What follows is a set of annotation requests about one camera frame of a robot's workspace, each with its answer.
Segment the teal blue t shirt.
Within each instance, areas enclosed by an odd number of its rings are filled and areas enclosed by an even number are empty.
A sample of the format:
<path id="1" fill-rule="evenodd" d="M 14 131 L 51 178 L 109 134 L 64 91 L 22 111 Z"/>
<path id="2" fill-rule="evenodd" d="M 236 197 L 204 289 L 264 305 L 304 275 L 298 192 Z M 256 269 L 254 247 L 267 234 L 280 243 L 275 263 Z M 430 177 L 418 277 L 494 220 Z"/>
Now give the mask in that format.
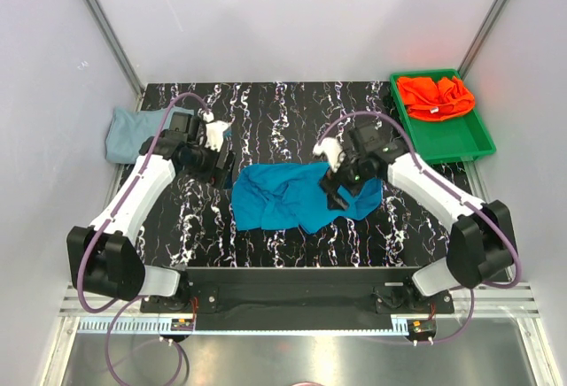
<path id="1" fill-rule="evenodd" d="M 238 231 L 301 228 L 314 234 L 337 218 L 363 220 L 382 203 L 383 185 L 372 179 L 353 197 L 341 188 L 348 208 L 330 209 L 319 185 L 329 166 L 325 162 L 255 164 L 239 174 L 231 193 Z"/>

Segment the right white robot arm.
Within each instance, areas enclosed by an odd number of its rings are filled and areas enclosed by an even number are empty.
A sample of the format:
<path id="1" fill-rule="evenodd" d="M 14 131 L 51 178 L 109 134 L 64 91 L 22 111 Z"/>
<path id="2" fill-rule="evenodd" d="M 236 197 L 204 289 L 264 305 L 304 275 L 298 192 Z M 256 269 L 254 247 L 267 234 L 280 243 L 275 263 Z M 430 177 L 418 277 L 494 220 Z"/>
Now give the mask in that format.
<path id="1" fill-rule="evenodd" d="M 472 290 L 518 261 L 509 208 L 499 200 L 486 203 L 459 189 L 408 147 L 406 139 L 385 142 L 374 126 L 349 131 L 350 147 L 324 135 L 313 153 L 329 168 L 319 181 L 331 209 L 347 210 L 342 197 L 361 194 L 367 182 L 380 179 L 410 195 L 449 233 L 444 258 L 422 267 L 392 293 L 392 309 L 425 311 L 434 298 L 452 289 Z"/>

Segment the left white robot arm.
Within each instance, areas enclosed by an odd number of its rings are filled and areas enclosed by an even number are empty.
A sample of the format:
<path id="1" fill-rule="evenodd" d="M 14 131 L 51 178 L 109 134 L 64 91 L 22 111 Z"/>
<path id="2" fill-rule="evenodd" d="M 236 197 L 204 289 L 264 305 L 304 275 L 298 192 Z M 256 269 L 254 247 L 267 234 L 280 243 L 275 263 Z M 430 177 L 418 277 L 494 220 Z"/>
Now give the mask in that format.
<path id="1" fill-rule="evenodd" d="M 191 300 L 180 268 L 148 266 L 135 243 L 148 214 L 176 177 L 187 175 L 214 189 L 231 186 L 236 156 L 229 149 L 230 124 L 188 113 L 173 114 L 167 129 L 142 145 L 134 170 L 111 203 L 87 227 L 73 227 L 66 246 L 72 283 L 89 313 L 87 293 L 118 300 L 159 297 L 174 312 Z"/>

